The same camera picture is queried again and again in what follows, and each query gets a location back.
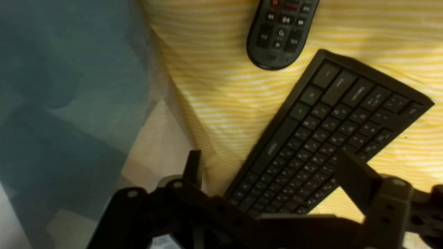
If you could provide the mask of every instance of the black mount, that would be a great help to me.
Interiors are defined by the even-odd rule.
[[[412,231],[431,247],[443,247],[443,185],[430,193],[397,177],[382,178],[353,155],[342,155],[336,178],[365,214],[362,224],[335,215],[274,214],[252,218],[220,196],[200,189],[199,152],[192,150],[184,177],[152,193],[117,191],[90,240],[90,249],[145,249],[170,233],[182,247],[317,249],[402,247]]]

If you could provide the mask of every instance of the wireless keyboard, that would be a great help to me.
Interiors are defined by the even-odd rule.
[[[337,150],[368,160],[431,105],[373,67],[319,49],[225,198],[253,217],[306,214],[339,185]]]

